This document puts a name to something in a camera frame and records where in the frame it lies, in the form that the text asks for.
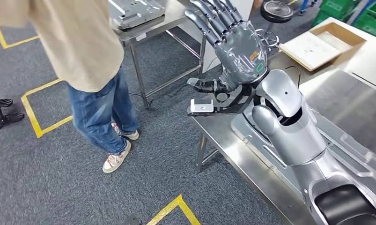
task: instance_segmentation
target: humanoid robot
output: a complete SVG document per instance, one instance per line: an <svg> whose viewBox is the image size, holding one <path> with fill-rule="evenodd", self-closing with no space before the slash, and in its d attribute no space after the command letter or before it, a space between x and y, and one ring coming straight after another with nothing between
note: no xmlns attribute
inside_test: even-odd
<svg viewBox="0 0 376 225"><path fill-rule="evenodd" d="M227 107L195 105L193 100L188 114L239 114L253 102L254 122L294 171L314 221L319 225L376 225L376 195L330 154L315 116L288 74L267 67L266 53L251 22L243 21L229 0L191 3L216 33L194 12L186 10L185 15L214 47L225 71L218 79L191 78L188 84L198 92L215 95L239 86L242 90Z"/></svg>

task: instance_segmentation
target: sneaker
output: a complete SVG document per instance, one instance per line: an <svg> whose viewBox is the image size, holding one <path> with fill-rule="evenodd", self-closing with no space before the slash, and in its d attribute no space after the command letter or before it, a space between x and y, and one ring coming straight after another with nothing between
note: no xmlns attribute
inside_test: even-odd
<svg viewBox="0 0 376 225"><path fill-rule="evenodd" d="M111 173L117 170L120 165L122 165L123 161L125 160L125 158L131 150L131 143L128 140L126 141L126 148L123 152L121 152L119 155L108 155L108 157L105 160L105 163L102 166L102 171L104 171L104 173Z"/></svg>
<svg viewBox="0 0 376 225"><path fill-rule="evenodd" d="M115 122L112 122L111 126L112 126L113 130L116 132L116 134L119 137L121 137L121 136L127 137L128 139L130 139L132 141L135 141L135 140L137 140L140 137L140 134L138 133L138 130L135 130L134 133L132 133L130 135L124 135L124 134L122 134L122 132L120 131L119 127L116 125Z"/></svg>
<svg viewBox="0 0 376 225"><path fill-rule="evenodd" d="M134 133L130 135L123 135L124 137L127 137L128 139L135 141L140 137L140 134L138 133L138 130L135 130Z"/></svg>

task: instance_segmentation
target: stool seat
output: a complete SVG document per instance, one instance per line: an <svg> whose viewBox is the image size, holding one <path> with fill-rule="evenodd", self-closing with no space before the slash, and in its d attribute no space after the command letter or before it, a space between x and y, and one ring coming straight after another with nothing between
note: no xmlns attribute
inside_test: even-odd
<svg viewBox="0 0 376 225"><path fill-rule="evenodd" d="M293 15L290 6L281 1L268 1L261 6L261 16L271 23L287 23Z"/></svg>

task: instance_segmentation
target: gray carpet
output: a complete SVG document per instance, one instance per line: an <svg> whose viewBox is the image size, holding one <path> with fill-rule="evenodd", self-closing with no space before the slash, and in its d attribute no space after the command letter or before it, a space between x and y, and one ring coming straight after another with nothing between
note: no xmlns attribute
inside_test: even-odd
<svg viewBox="0 0 376 225"><path fill-rule="evenodd" d="M308 30L316 11L310 8L304 17L278 24L274 31L285 42ZM256 28L267 26L258 12L251 20ZM2 30L9 44L35 35L30 26ZM180 29L172 31L199 48ZM165 33L138 46L137 52L148 90L197 62ZM130 92L138 93L130 55L123 66ZM220 72L218 66L205 76ZM55 79L39 40L6 50L0 46L0 97L14 99L14 110L23 111L20 97L26 91ZM130 214L146 224L179 194L204 225L284 224L220 155L202 173L194 171L200 133L186 116L186 108L191 98L202 95L185 87L175 97L164 96L185 82L183 79L160 91L150 110L143 108L138 96L131 97L141 138L112 174L101 170L105 153L86 143L71 122L39 139L28 118L0 130L0 224L119 225ZM63 83L32 94L29 101L42 128L71 113ZM175 209L159 224L190 223L180 209Z"/></svg>

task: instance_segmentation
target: green crate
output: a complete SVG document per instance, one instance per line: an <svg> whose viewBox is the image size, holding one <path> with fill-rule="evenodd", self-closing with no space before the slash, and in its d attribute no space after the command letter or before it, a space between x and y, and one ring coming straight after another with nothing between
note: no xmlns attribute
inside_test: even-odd
<svg viewBox="0 0 376 225"><path fill-rule="evenodd" d="M314 19L313 22L312 22L312 27L318 25L319 23L323 22L324 20L326 20L326 19L329 18L329 17L333 17L333 18L335 18L335 19L337 19L337 20L340 20L340 21L342 21L342 22L346 22L346 21L348 21L349 17L352 15L352 13L354 13L354 10L352 10L352 11L351 11L350 13L348 13L347 15L338 18L338 17L334 17L334 16L328 14L328 12L326 12L326 11L319 10L319 12L317 13L315 19Z"/></svg>
<svg viewBox="0 0 376 225"><path fill-rule="evenodd" d="M376 2L369 6L354 23L354 27L376 37Z"/></svg>
<svg viewBox="0 0 376 225"><path fill-rule="evenodd" d="M334 18L340 19L352 12L359 2L359 0L323 0L320 9Z"/></svg>
<svg viewBox="0 0 376 225"><path fill-rule="evenodd" d="M320 10L312 22L312 27L318 25L319 23L323 22L329 17L332 17L332 16L327 14L327 12Z"/></svg>

